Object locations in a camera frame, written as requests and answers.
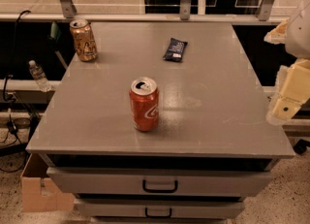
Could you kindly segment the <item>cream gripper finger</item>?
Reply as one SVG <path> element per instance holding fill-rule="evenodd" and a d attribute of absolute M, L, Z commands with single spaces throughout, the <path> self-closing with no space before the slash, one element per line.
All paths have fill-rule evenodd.
<path fill-rule="evenodd" d="M 267 43 L 279 45 L 286 42 L 288 20 L 282 21 L 275 28 L 269 31 L 263 38 Z"/>
<path fill-rule="evenodd" d="M 280 67 L 266 121 L 272 125 L 284 125 L 309 99 L 310 60 L 298 58 L 290 67 Z"/>

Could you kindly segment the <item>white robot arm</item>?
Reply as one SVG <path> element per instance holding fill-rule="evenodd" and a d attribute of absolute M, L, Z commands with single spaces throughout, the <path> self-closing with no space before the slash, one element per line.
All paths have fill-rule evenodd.
<path fill-rule="evenodd" d="M 285 51 L 296 58 L 290 67 L 280 67 L 266 114 L 268 123 L 284 125 L 310 99 L 310 0 L 303 0 L 264 40 L 284 44 Z"/>

